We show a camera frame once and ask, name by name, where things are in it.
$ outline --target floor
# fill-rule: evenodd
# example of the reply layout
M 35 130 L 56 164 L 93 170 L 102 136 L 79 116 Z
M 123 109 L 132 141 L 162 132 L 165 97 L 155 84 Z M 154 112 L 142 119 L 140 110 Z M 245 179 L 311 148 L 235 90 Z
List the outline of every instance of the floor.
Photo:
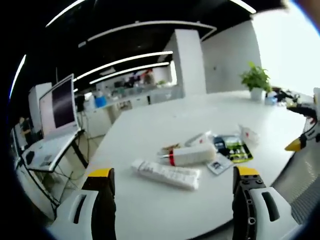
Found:
M 77 144 L 79 146 L 79 150 L 82 152 L 85 159 L 89 157 L 89 161 L 90 161 L 90 158 L 95 154 L 103 138 L 104 138 L 104 135 L 96 138 L 91 138 L 89 140 L 87 140 L 86 135 L 82 135 L 80 137 L 79 143 L 77 142 Z M 69 182 L 67 183 L 63 191 L 61 202 L 67 199 L 67 197 L 74 190 L 81 188 L 80 183 L 82 182 L 82 176 L 85 173 L 85 168 L 79 162 L 79 159 L 77 155 L 74 153 L 74 151 L 72 150 L 72 148 L 70 148 L 66 152 L 65 156 L 74 167 L 74 170 L 70 177 L 72 180 L 69 180 Z M 222 227 L 218 231 L 214 231 L 204 236 L 194 238 L 194 240 L 232 240 L 232 236 L 233 236 L 233 225 L 230 223 L 230 224 L 226 224 L 226 226 Z

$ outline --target white pot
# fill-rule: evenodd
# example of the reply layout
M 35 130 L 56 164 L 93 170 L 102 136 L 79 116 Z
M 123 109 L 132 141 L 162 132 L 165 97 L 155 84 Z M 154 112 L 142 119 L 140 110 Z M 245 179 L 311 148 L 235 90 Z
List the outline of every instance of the white pot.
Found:
M 251 99 L 253 101 L 262 101 L 263 100 L 263 92 L 264 90 L 259 87 L 254 87 L 250 94 L 251 94 Z

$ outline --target potted plant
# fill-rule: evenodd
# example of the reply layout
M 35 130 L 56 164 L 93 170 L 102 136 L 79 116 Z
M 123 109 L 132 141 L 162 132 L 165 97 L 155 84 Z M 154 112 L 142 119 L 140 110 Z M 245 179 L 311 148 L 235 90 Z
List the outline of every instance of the potted plant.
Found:
M 269 76 L 266 74 L 266 69 L 256 66 L 253 62 L 249 62 L 250 70 L 245 71 L 240 75 L 242 84 L 249 88 L 251 99 L 261 101 L 263 91 L 267 93 L 272 91 L 269 84 Z

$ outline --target black ceiling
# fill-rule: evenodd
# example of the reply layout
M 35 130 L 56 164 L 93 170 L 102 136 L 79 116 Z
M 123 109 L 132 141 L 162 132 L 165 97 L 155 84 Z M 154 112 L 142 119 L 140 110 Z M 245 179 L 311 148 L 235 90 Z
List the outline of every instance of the black ceiling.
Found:
M 12 82 L 16 69 L 26 54 L 25 64 L 16 81 L 11 105 L 17 99 L 27 98 L 29 89 L 46 82 L 56 82 L 56 70 L 61 80 L 70 73 L 77 77 L 89 70 L 123 58 L 161 52 L 170 39 L 176 25 L 149 25 L 117 31 L 87 41 L 101 32 L 136 21 L 176 20 L 200 22 L 217 27 L 221 32 L 250 19 L 249 13 L 229 0 L 85 0 L 72 8 L 51 25 L 46 24 L 75 0 L 49 0 L 43 3 L 21 1 L 8 8 L 11 34 L 6 35 L 12 46 L 10 76 Z M 243 0 L 257 12 L 280 7 L 280 0 Z M 203 37 L 210 29 L 196 29 Z M 116 71 L 157 62 L 158 57 L 141 58 L 116 65 Z M 99 73 L 88 75 L 75 84 L 83 89 Z M 28 105 L 20 107 L 28 114 Z

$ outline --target monitor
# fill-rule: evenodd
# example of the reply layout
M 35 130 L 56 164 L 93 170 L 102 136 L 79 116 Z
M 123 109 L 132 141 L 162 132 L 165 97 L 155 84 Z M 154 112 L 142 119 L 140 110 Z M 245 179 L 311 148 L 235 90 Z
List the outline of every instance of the monitor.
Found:
M 74 75 L 53 86 L 39 99 L 43 137 L 77 126 L 75 111 Z

